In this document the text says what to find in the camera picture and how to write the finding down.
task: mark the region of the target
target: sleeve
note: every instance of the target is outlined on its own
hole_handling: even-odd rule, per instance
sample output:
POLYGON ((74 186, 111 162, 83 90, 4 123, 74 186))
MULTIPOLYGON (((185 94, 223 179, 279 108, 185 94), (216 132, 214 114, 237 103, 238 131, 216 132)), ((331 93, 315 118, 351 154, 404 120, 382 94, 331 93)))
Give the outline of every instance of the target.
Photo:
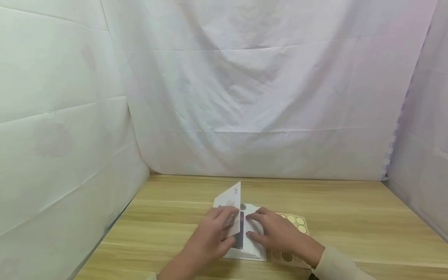
POLYGON ((151 273, 146 280, 157 280, 157 275, 155 273, 151 273))
POLYGON ((359 269, 354 261, 332 247, 325 247, 313 273, 320 280, 375 280, 359 269))

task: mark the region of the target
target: finger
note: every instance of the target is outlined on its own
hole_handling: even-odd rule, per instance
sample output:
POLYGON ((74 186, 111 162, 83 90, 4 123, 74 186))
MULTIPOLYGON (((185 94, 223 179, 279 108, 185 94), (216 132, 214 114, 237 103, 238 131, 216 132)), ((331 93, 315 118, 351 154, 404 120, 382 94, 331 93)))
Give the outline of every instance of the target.
POLYGON ((257 243, 260 243, 263 247, 267 248, 267 238, 265 235, 255 233, 252 231, 248 231, 246 234, 249 239, 251 239, 257 243))
POLYGON ((222 225, 222 228, 224 228, 229 222, 229 219, 238 213, 239 210, 233 206, 222 206, 222 208, 223 209, 216 217, 216 220, 220 225, 222 225))
POLYGON ((261 214, 252 213, 252 214, 247 215, 246 219, 257 221, 264 227, 264 217, 261 214))
POLYGON ((235 244, 235 237, 231 236, 229 238, 224 239, 218 246, 218 255, 219 257, 224 256, 230 250, 230 248, 235 244))
POLYGON ((221 232, 221 239, 220 239, 221 241, 223 241, 224 239, 227 238, 227 233, 228 233, 229 228, 230 227, 228 227, 227 229, 225 229, 221 232))
POLYGON ((263 214, 263 215, 267 215, 270 212, 271 212, 270 210, 268 210, 267 208, 264 208, 264 207, 260 207, 260 208, 258 208, 257 211, 255 211, 255 213, 263 214))
POLYGON ((212 207, 208 210, 207 212, 207 216, 215 219, 223 210, 223 206, 219 206, 219 207, 212 207))

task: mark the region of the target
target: printed image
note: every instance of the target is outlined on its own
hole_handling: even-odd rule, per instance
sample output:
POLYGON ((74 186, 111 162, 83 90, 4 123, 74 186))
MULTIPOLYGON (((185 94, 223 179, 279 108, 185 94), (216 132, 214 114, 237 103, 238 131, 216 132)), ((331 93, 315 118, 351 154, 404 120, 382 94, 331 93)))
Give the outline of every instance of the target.
POLYGON ((240 232, 235 234, 235 244, 232 248, 243 249, 243 237, 244 237, 244 212, 240 212, 240 232))

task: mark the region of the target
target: wooden table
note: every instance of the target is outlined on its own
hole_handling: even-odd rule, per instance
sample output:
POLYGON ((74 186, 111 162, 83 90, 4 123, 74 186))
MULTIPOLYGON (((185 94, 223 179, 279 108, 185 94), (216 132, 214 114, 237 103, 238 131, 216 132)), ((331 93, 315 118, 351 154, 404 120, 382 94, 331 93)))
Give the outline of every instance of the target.
MULTIPOLYGON (((75 280, 145 280, 181 250, 213 198, 241 180, 241 201, 304 216, 313 237, 378 280, 448 280, 448 245, 375 181, 154 175, 75 280)), ((307 279, 308 270, 222 259, 197 279, 307 279)))

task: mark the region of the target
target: curtain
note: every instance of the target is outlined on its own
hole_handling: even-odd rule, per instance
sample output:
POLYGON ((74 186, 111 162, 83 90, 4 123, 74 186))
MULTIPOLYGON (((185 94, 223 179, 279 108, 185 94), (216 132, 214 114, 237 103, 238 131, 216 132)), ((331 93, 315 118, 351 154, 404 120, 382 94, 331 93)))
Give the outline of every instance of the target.
POLYGON ((152 170, 379 180, 436 1, 103 4, 152 170))
POLYGON ((448 1, 439 1, 404 105, 389 186, 448 241, 448 1))
POLYGON ((148 175, 100 0, 0 0, 0 279, 65 280, 148 175))

